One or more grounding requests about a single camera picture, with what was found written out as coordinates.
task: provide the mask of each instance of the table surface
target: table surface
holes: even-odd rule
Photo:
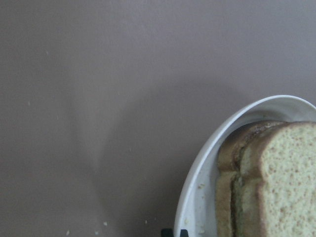
[[[159,237],[227,117],[316,104],[312,0],[7,0],[0,22],[0,236]]]

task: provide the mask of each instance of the white bowl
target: white bowl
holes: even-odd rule
[[[215,182],[217,152],[225,138],[237,128],[261,120],[316,121],[316,107],[290,95],[256,101],[227,119],[207,140],[196,157],[178,203],[174,236],[186,229],[189,237],[216,237]]]

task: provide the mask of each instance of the bread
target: bread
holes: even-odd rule
[[[248,124],[218,167],[218,237],[316,237],[316,123]]]

